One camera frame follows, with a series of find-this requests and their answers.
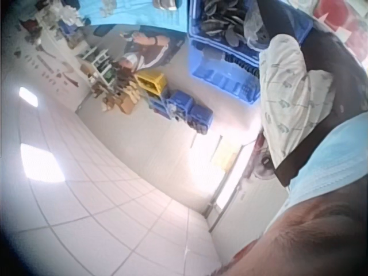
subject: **bright light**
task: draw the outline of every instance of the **bright light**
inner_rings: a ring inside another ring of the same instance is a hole
[[[242,174],[248,164],[249,158],[251,157],[255,142],[245,146],[234,164],[234,168],[227,179],[221,194],[216,200],[218,207],[223,209],[226,203],[229,201],[232,192],[234,191],[237,183],[239,182]]]
[[[51,183],[65,181],[64,174],[51,152],[21,144],[21,155],[28,178]]]
[[[220,136],[213,132],[197,135],[189,152],[189,167],[193,182],[206,195],[214,193],[225,174],[221,167],[210,162],[219,139]]]
[[[21,87],[19,89],[19,96],[22,99],[24,99],[27,103],[29,103],[30,105],[33,105],[34,107],[38,107],[39,101],[37,100],[36,95],[28,91],[26,88]]]

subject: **blue cloth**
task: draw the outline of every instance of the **blue cloth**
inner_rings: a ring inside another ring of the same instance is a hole
[[[368,112],[365,112],[337,126],[319,144],[291,180],[289,196],[269,226],[290,207],[347,186],[367,174]]]
[[[91,25],[127,24],[146,25],[180,32],[187,32],[188,1],[177,1],[178,10],[156,9],[152,0],[116,0],[117,8],[113,14],[103,18],[100,9],[104,8],[101,0],[80,0],[78,10],[82,18],[88,17]]]

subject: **hand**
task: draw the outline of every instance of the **hand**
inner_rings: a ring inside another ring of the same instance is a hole
[[[141,45],[151,45],[152,44],[150,39],[147,36],[145,36],[144,33],[140,33],[140,32],[133,33],[133,41]]]

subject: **plastic bag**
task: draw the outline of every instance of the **plastic bag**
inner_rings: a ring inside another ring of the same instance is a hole
[[[256,0],[251,0],[249,3],[243,27],[244,37],[249,48],[260,52],[268,47],[270,37],[263,25]]]

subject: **cardboard box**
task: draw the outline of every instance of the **cardboard box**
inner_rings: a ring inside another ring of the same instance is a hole
[[[125,114],[131,114],[135,106],[131,98],[126,94],[115,98],[115,104],[118,106],[120,111]]]
[[[102,101],[110,108],[113,108],[115,105],[115,100],[111,96],[106,96],[105,98],[102,99]]]

